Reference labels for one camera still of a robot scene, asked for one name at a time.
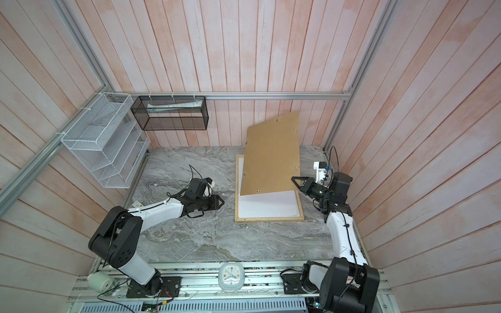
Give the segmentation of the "brown cardboard backing board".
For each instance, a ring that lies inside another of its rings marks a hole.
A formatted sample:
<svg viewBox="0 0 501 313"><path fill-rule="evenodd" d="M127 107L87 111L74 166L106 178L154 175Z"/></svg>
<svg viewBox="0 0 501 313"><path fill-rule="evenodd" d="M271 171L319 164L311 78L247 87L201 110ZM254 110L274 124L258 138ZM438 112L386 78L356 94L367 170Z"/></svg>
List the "brown cardboard backing board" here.
<svg viewBox="0 0 501 313"><path fill-rule="evenodd" d="M247 129L242 196L284 192L300 175L299 113L274 117Z"/></svg>

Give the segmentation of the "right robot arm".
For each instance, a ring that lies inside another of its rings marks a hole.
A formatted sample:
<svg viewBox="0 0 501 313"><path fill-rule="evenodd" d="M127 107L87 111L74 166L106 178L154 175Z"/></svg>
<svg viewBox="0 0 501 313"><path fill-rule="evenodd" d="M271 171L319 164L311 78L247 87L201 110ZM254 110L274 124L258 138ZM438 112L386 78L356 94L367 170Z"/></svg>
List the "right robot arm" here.
<svg viewBox="0 0 501 313"><path fill-rule="evenodd" d="M308 261L301 272L301 287L320 294L320 308L331 312L372 312L380 274L365 259L357 241L354 219L347 204L352 178L335 172L328 186L312 177L292 177L300 192L316 202L330 231L335 253L330 265Z"/></svg>

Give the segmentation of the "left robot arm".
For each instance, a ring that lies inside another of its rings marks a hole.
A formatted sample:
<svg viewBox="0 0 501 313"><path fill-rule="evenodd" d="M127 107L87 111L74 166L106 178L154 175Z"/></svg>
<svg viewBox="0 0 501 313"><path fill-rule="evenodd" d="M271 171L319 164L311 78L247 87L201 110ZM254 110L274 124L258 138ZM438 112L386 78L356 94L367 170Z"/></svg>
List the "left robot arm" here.
<svg viewBox="0 0 501 313"><path fill-rule="evenodd" d="M148 297L161 293L159 270L136 251L140 235L146 230L184 216L197 219L207 211L219 210L224 200L213 192L212 179L192 178L184 189L167 199L142 208L112 208L91 237L88 247L105 263L122 272Z"/></svg>

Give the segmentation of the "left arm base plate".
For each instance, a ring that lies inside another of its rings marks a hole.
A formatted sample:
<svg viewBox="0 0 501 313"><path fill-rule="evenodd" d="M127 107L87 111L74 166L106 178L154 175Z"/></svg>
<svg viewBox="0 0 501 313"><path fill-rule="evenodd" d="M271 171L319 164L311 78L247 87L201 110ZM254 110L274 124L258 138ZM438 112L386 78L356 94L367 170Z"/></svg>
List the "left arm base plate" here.
<svg viewBox="0 0 501 313"><path fill-rule="evenodd" d="M146 285L141 285L131 280L126 298L137 299L144 297L168 297L179 296L181 287L180 276L154 276L153 280Z"/></svg>

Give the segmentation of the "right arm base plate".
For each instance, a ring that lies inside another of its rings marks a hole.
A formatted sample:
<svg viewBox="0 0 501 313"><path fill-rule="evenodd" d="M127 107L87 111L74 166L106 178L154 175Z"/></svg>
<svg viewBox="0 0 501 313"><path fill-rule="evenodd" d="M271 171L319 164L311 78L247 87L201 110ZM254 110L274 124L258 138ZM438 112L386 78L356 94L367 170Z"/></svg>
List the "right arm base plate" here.
<svg viewBox="0 0 501 313"><path fill-rule="evenodd" d="M301 274L297 272L286 272L280 274L283 281L283 290L287 295L298 294L321 294L321 289L307 279L302 279Z"/></svg>

